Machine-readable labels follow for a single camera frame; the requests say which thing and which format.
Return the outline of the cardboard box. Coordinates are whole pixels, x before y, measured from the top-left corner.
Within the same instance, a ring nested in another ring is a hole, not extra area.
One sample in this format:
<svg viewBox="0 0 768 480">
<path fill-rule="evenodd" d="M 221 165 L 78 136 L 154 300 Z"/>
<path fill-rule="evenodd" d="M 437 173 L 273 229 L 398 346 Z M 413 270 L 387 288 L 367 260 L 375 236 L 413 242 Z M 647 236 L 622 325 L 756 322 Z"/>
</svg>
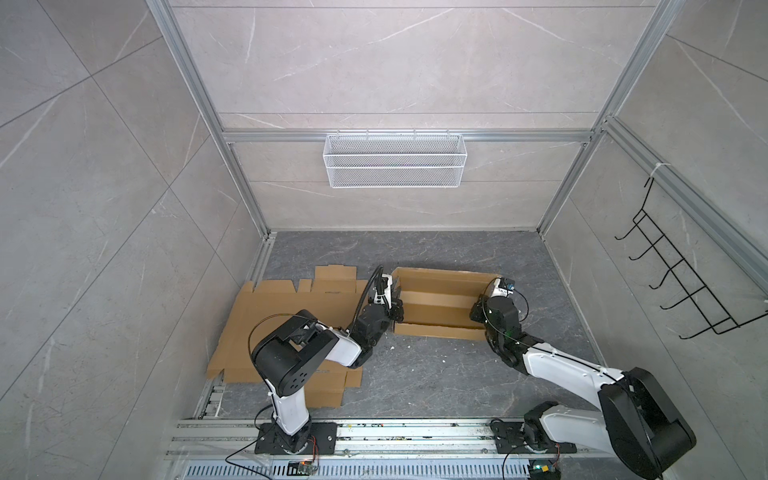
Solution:
<svg viewBox="0 0 768 480">
<path fill-rule="evenodd" d="M 269 403 L 268 390 L 250 351 L 290 317 L 307 310 L 324 324 L 346 328 L 366 285 L 353 266 L 317 266 L 312 279 L 248 282 L 238 293 L 207 367 L 209 379 L 223 377 L 224 418 L 244 418 Z"/>
<path fill-rule="evenodd" d="M 392 273 L 400 288 L 404 320 L 394 325 L 397 335 L 483 341 L 485 326 L 470 312 L 492 273 L 398 267 Z"/>
</svg>

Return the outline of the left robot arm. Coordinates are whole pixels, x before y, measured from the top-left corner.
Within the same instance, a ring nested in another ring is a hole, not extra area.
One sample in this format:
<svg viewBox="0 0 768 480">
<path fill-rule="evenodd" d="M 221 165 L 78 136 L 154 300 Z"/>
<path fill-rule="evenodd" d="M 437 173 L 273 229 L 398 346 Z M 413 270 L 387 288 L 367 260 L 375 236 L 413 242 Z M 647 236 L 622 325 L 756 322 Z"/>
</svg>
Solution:
<svg viewBox="0 0 768 480">
<path fill-rule="evenodd" d="M 268 387 L 279 431 L 293 439 L 311 423 L 304 386 L 325 361 L 361 367 L 394 323 L 404 320 L 403 301 L 395 294 L 364 296 L 349 327 L 338 329 L 303 309 L 250 349 L 250 359 Z"/>
</svg>

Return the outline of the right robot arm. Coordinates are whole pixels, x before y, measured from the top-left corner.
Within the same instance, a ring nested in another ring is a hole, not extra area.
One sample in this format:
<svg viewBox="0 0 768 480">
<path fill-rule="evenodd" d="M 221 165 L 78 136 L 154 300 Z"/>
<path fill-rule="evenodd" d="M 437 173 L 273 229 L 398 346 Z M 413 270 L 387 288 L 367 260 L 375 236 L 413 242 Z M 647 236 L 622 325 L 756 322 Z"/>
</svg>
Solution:
<svg viewBox="0 0 768 480">
<path fill-rule="evenodd" d="M 470 318 L 484 326 L 488 345 L 507 366 L 594 407 L 587 411 L 544 402 L 532 409 L 523 427 L 530 449 L 574 443 L 614 454 L 643 479 L 660 479 L 696 446 L 693 429 L 651 372 L 608 368 L 557 350 L 523 331 L 509 297 L 480 297 Z"/>
</svg>

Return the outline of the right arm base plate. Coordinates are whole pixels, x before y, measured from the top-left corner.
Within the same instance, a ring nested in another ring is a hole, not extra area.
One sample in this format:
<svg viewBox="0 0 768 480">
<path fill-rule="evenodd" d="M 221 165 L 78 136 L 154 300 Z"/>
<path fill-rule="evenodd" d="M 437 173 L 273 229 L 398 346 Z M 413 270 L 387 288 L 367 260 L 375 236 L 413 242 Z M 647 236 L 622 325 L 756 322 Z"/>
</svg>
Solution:
<svg viewBox="0 0 768 480">
<path fill-rule="evenodd" d="M 488 424 L 497 452 L 500 454 L 574 454 L 573 443 L 558 443 L 550 439 L 534 421 L 504 421 L 492 419 Z"/>
</svg>

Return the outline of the aluminium frame profile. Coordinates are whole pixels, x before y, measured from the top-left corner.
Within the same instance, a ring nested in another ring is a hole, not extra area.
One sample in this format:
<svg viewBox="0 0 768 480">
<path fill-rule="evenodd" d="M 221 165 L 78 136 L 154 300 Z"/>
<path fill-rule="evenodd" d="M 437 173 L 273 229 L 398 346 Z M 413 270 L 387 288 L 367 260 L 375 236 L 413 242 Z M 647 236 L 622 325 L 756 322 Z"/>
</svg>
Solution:
<svg viewBox="0 0 768 480">
<path fill-rule="evenodd" d="M 322 142 L 329 135 L 383 138 L 446 136 L 451 129 L 225 129 L 215 111 L 210 95 L 194 63 L 188 45 L 181 33 L 172 8 L 166 1 L 151 1 L 148 4 L 182 78 L 190 91 L 193 101 L 205 125 L 209 128 L 215 145 L 223 155 L 230 174 L 244 196 L 249 214 L 262 234 L 269 228 L 257 201 L 246 184 L 242 167 L 237 163 L 229 147 L 233 143 L 252 142 Z M 751 239 L 733 220 L 696 188 L 675 167 L 656 153 L 618 116 L 630 93 L 648 66 L 653 54 L 661 44 L 675 17 L 682 11 L 680 1 L 662 1 L 654 10 L 649 24 L 643 31 L 627 66 L 622 71 L 613 90 L 593 126 L 589 129 L 460 129 L 458 135 L 467 142 L 576 142 L 580 148 L 561 186 L 556 191 L 545 214 L 537 226 L 541 234 L 547 233 L 570 196 L 577 181 L 584 173 L 588 161 L 598 144 L 606 137 L 611 138 L 623 152 L 632 158 L 650 179 L 654 180 L 665 193 L 690 216 L 699 227 L 726 253 L 729 258 L 760 289 L 767 288 L 767 253 Z"/>
</svg>

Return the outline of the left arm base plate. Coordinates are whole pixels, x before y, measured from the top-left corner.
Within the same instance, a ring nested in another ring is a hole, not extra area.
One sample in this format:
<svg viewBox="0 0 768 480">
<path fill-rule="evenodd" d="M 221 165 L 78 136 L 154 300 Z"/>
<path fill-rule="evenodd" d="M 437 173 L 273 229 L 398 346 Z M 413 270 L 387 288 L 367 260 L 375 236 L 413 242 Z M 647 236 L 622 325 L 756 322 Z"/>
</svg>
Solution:
<svg viewBox="0 0 768 480">
<path fill-rule="evenodd" d="M 331 455 L 335 452 L 338 424 L 310 421 L 297 433 L 288 435 L 276 423 L 261 429 L 254 446 L 255 454 Z"/>
</svg>

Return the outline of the aluminium mounting rail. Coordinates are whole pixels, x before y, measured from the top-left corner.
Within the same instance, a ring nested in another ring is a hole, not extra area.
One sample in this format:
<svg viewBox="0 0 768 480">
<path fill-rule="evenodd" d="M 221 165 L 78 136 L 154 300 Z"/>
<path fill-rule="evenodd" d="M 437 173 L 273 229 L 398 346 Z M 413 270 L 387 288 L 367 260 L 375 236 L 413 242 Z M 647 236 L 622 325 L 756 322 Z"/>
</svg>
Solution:
<svg viewBox="0 0 768 480">
<path fill-rule="evenodd" d="M 314 433 L 295 454 L 321 459 L 363 458 L 612 458 L 604 452 L 569 441 L 546 451 L 523 445 L 521 418 L 334 419 L 333 432 Z M 170 459 L 222 459 L 241 449 L 248 456 L 289 457 L 277 430 L 261 429 L 248 420 L 182 420 L 163 450 Z"/>
</svg>

